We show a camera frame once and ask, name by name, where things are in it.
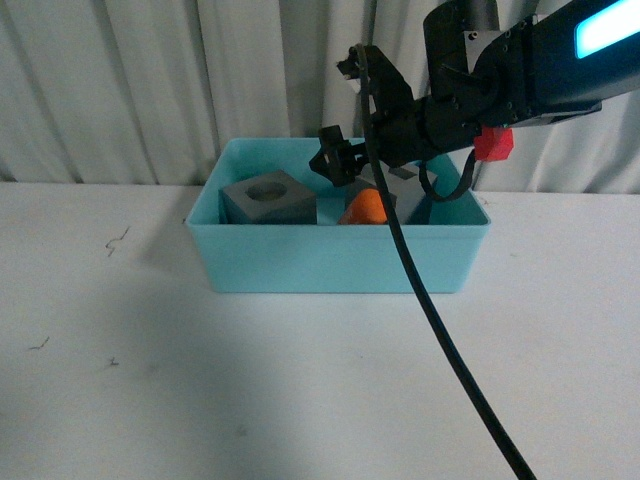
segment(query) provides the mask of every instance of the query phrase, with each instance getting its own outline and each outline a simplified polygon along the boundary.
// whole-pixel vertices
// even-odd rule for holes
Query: red part
[[[476,160],[494,162],[506,160],[513,150],[513,130],[510,128],[490,128],[482,126],[482,135],[473,139]]]

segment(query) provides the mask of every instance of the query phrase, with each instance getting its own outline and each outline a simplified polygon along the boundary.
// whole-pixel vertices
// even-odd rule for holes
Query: white curtain
[[[566,1],[499,0],[501,26]],[[372,42],[423,95],[422,20],[440,3],[0,0],[0,178],[199,184],[234,137],[357,135],[335,63]],[[640,193],[640,95],[603,107],[517,129],[476,189]]]

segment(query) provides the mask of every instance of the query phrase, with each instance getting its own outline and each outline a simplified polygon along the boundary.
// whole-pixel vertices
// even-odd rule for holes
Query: gray block
[[[432,202],[422,189],[419,173],[420,167],[408,163],[402,167],[390,168],[385,175],[391,201],[401,224],[427,225],[429,223]],[[427,170],[427,177],[435,186],[437,175]],[[371,165],[366,165],[356,181],[347,187],[345,208],[365,188],[377,189]]]
[[[316,194],[282,170],[221,190],[227,223],[315,224]]]

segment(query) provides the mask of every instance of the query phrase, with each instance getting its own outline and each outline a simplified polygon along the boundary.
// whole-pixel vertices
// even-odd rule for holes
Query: white tabletop surface
[[[412,295],[217,294],[198,192],[0,184],[0,478],[513,478]],[[479,197],[463,357],[539,479],[637,479],[640,196]]]

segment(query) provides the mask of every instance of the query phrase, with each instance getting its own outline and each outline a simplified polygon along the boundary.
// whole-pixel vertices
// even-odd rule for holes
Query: light blue plastic bin
[[[344,189],[309,169],[314,138],[235,139],[227,145],[196,201],[187,225],[218,292],[408,293],[411,286],[386,225],[336,225]],[[449,157],[429,162],[438,190],[459,175]],[[282,169],[318,196],[318,225],[227,225],[221,188]],[[462,288],[490,220],[471,192],[434,203],[430,225],[403,227],[431,293]]]

